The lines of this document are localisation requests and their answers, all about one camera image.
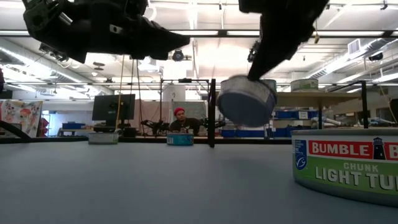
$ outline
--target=blue table surface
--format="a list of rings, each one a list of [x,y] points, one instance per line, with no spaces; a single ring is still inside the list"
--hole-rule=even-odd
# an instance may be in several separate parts
[[[303,188],[292,147],[0,145],[0,223],[396,223],[398,209]]]

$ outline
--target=red beanie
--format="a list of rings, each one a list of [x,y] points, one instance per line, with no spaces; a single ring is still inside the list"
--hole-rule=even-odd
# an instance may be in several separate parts
[[[174,110],[174,116],[176,116],[179,111],[184,111],[185,112],[184,108],[176,108]]]

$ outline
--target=computer monitor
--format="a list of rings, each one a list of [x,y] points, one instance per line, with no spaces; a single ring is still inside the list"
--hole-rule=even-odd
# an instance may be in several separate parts
[[[119,120],[134,119],[135,94],[121,95]],[[93,121],[106,121],[107,126],[115,126],[119,106],[119,95],[96,96],[94,98]]]

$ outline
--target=shelf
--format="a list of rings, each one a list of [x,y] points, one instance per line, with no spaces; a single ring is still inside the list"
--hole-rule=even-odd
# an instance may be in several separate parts
[[[319,102],[322,106],[332,106],[349,100],[358,99],[360,93],[277,93],[278,102],[276,106],[289,107],[318,107]]]

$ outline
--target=colorful poster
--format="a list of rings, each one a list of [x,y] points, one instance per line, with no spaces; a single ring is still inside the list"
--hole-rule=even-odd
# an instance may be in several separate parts
[[[43,101],[3,101],[1,119],[10,124],[21,124],[22,131],[32,138],[37,135]]]
[[[294,176],[336,187],[398,195],[397,137],[319,137],[292,139]]]

